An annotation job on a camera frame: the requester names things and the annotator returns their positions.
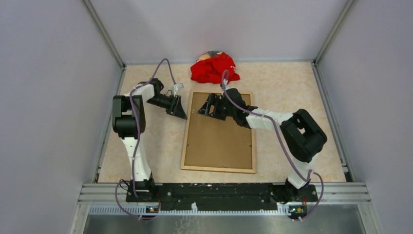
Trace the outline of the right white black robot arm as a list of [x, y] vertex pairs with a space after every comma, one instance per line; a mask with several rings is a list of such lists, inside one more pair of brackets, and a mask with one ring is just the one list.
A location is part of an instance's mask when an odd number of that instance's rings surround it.
[[285, 184], [273, 192], [273, 198], [285, 204], [305, 195], [313, 172], [311, 162], [327, 142], [325, 132], [307, 110], [279, 113], [247, 105], [237, 89], [229, 88], [220, 95], [209, 94], [197, 113], [219, 120], [230, 117], [241, 127], [275, 132], [292, 169]]

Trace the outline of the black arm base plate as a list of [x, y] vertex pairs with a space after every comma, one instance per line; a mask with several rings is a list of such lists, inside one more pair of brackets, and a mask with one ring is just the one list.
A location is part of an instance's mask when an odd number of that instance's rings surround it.
[[162, 211], [269, 211], [291, 202], [316, 202], [314, 185], [296, 189], [280, 183], [163, 183], [155, 194], [135, 197], [128, 186], [126, 202], [155, 202]]

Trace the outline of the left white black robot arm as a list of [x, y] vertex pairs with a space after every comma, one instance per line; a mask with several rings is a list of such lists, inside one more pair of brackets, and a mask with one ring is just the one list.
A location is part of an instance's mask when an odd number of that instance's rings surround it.
[[170, 95], [162, 94], [163, 83], [152, 78], [139, 83], [128, 94], [113, 97], [112, 127], [127, 150], [131, 165], [131, 194], [147, 202], [156, 196], [156, 188], [142, 144], [146, 130], [144, 104], [163, 108], [166, 114], [186, 120], [181, 96], [177, 94], [183, 87], [182, 83], [174, 83]]

